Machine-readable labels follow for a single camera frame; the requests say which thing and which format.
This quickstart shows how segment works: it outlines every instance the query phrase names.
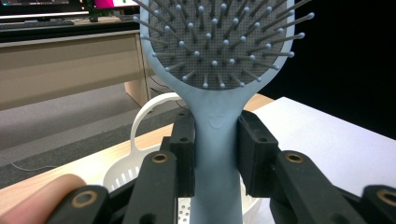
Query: computer monitor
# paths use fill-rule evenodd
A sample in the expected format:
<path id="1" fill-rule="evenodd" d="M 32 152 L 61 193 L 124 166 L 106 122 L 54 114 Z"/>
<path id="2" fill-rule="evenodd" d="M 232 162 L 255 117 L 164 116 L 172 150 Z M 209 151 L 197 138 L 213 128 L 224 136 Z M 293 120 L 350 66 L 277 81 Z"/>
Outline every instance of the computer monitor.
<path id="1" fill-rule="evenodd" d="M 122 14 L 138 14 L 140 7 L 132 0 L 92 0 L 92 8 L 119 10 Z"/>
<path id="2" fill-rule="evenodd" d="M 0 22 L 47 21 L 89 14 L 87 0 L 0 0 Z"/>

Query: hairbrush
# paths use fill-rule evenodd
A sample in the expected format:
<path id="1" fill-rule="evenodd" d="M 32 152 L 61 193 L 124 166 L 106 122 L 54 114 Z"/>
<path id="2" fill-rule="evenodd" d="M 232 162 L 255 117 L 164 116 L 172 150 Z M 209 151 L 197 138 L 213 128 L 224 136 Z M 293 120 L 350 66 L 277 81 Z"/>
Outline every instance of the hairbrush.
<path id="1" fill-rule="evenodd" d="M 195 119 L 192 224 L 240 224 L 236 123 L 253 94 L 294 56 L 294 10 L 310 0 L 142 0 L 142 49 Z"/>

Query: wooden table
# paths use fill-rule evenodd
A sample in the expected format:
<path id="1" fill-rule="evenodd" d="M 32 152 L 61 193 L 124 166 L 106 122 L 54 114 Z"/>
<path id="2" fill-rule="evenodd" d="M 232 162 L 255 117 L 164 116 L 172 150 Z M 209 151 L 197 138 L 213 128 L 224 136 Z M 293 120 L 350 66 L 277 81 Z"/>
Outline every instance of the wooden table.
<path id="1" fill-rule="evenodd" d="M 273 100 L 268 97 L 255 94 L 245 106 L 245 110 L 253 111 L 272 101 Z M 153 132 L 136 137 L 135 142 L 137 147 L 145 148 L 160 144 L 164 136 L 171 135 L 172 127 L 172 124 L 170 124 Z M 29 195 L 61 175 L 78 175 L 83 178 L 87 184 L 101 183 L 110 166 L 119 158 L 128 155 L 130 148 L 130 141 L 126 141 L 77 161 L 72 161 L 41 175 L 36 175 L 17 184 L 0 189 L 0 214 L 5 213 L 9 208 L 26 199 Z"/>

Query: desk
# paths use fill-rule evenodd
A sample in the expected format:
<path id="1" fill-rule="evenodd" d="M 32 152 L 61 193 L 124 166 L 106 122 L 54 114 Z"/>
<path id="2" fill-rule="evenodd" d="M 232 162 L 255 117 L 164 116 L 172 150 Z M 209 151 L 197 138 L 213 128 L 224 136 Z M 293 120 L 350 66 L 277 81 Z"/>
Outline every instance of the desk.
<path id="1" fill-rule="evenodd" d="M 253 111 L 272 101 L 273 100 L 270 98 L 255 94 L 247 103 L 245 109 Z M 145 148 L 160 144 L 164 136 L 171 135 L 171 131 L 172 125 L 167 125 L 151 133 L 138 136 L 135 139 L 136 145 L 139 148 Z M 88 157 L 67 163 L 64 166 L 55 168 L 41 175 L 23 180 L 7 188 L 0 189 L 0 214 L 3 214 L 9 208 L 21 202 L 60 175 L 74 174 L 83 178 L 87 184 L 101 183 L 109 167 L 119 158 L 129 154 L 130 145 L 130 141 L 123 142 Z"/>
<path id="2" fill-rule="evenodd" d="M 140 105 L 151 98 L 137 23 L 75 24 L 1 32 L 0 110 L 119 83 Z"/>

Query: wall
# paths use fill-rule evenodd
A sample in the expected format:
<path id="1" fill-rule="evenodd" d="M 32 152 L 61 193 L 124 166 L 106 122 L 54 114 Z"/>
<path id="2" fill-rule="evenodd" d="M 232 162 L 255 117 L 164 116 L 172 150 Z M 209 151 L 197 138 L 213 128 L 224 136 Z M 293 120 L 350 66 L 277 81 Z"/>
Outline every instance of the wall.
<path id="1" fill-rule="evenodd" d="M 313 106 L 396 139 L 393 9 L 381 1 L 313 0 L 296 18 L 295 57 L 260 93 Z"/>

